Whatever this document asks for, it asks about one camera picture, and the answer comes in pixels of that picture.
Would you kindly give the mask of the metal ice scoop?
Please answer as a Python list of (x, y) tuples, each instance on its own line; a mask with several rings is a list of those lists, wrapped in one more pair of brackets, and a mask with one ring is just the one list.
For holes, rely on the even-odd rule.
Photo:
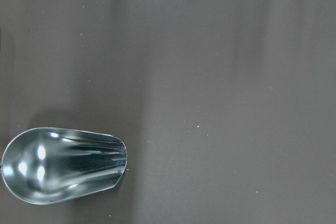
[(48, 205), (114, 188), (127, 161), (126, 145), (112, 135), (37, 127), (9, 142), (1, 176), (16, 198)]

